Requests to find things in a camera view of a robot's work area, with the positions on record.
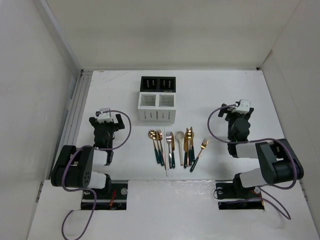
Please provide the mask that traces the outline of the gold fork green handle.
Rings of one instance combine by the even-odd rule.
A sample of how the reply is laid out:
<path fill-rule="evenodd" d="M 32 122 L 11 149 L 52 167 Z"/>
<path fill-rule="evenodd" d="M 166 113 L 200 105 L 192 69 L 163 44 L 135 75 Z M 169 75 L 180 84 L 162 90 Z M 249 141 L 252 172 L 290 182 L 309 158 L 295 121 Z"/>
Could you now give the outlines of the gold fork green handle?
<path fill-rule="evenodd" d="M 195 170 L 196 165 L 197 165 L 197 163 L 198 163 L 198 161 L 199 161 L 199 158 L 200 158 L 200 156 L 201 156 L 201 154 L 202 154 L 202 151 L 207 147 L 208 143 L 209 143 L 209 141 L 208 141 L 206 138 L 202 141 L 201 146 L 200 146 L 201 149 L 200 149 L 200 151 L 199 151 L 196 159 L 194 160 L 194 163 L 193 163 L 192 166 L 191 166 L 191 169 L 190 169 L 190 171 L 189 171 L 190 173 L 192 173 L 192 172 Z"/>

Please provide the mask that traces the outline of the rose gold spoon green handle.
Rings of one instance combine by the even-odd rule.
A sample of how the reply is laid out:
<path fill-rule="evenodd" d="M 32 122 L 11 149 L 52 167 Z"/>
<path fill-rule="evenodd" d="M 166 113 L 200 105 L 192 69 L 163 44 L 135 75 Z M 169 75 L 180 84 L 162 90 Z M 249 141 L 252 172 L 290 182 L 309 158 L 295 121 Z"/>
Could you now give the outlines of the rose gold spoon green handle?
<path fill-rule="evenodd" d="M 155 143 L 155 140 L 156 140 L 156 133 L 154 130 L 150 130 L 148 132 L 148 137 L 150 139 L 152 139 L 152 144 L 153 144 L 153 149 L 154 149 L 154 154 L 155 154 L 155 158 L 156 158 L 156 162 L 158 164 L 160 164 L 160 157 L 159 157 L 159 154 L 158 154 L 158 149 L 156 147 L 156 143 Z"/>

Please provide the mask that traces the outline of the white ceramic spoon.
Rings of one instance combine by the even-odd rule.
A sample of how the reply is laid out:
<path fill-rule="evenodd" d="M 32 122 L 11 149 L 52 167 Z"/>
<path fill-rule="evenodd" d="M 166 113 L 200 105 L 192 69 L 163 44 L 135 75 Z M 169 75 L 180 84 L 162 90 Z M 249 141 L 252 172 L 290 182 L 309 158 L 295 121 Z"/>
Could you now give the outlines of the white ceramic spoon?
<path fill-rule="evenodd" d="M 183 143 L 184 143 L 184 132 L 183 131 L 177 131 L 176 132 L 176 139 L 178 141 L 178 149 L 179 149 L 179 158 L 180 158 L 180 165 L 184 165 L 184 157 L 183 157 Z"/>

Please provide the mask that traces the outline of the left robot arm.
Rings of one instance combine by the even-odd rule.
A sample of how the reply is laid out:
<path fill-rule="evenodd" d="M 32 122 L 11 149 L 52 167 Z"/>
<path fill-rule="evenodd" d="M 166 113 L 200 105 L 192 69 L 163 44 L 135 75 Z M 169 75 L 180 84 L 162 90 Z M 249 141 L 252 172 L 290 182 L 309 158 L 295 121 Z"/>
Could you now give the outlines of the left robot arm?
<path fill-rule="evenodd" d="M 114 155 L 115 132 L 125 128 L 120 112 L 114 122 L 110 110 L 100 110 L 89 118 L 94 128 L 94 144 L 76 147 L 64 145 L 51 172 L 51 184 L 67 189 L 93 189 L 100 198 L 112 192 L 112 181 L 108 174 L 93 171 L 93 166 L 108 166 Z"/>

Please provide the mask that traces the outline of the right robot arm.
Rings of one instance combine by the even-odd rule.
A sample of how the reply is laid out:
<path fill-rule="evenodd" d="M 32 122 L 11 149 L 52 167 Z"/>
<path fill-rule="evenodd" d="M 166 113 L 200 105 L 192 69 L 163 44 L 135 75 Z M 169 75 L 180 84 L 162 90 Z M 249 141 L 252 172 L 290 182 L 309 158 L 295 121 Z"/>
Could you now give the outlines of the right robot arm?
<path fill-rule="evenodd" d="M 243 197 L 255 187 L 297 181 L 304 177 L 304 169 L 289 142 L 285 139 L 249 141 L 249 119 L 254 108 L 239 109 L 235 105 L 221 105 L 218 117 L 224 115 L 227 127 L 227 150 L 234 158 L 257 159 L 259 167 L 237 173 L 232 180 L 232 193 Z"/>

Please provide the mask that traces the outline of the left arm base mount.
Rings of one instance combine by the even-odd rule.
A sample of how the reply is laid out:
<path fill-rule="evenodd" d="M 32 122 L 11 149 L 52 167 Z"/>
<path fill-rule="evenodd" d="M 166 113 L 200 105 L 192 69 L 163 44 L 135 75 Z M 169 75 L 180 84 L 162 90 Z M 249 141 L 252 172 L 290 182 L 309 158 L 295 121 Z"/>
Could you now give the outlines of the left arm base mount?
<path fill-rule="evenodd" d="M 105 188 L 94 189 L 96 192 L 95 210 L 122 211 L 127 209 L 129 191 L 127 180 L 113 180 Z M 84 191 L 80 203 L 81 210 L 91 210 L 94 205 L 94 195 Z"/>

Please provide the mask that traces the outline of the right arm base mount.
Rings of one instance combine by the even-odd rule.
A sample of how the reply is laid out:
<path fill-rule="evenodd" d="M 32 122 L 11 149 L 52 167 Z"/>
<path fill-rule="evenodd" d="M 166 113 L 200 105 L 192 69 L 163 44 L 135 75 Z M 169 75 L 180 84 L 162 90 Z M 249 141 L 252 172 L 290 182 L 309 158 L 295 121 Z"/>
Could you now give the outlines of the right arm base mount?
<path fill-rule="evenodd" d="M 215 183 L 215 198 L 219 210 L 264 210 L 261 192 L 257 187 L 243 188 L 231 181 Z"/>

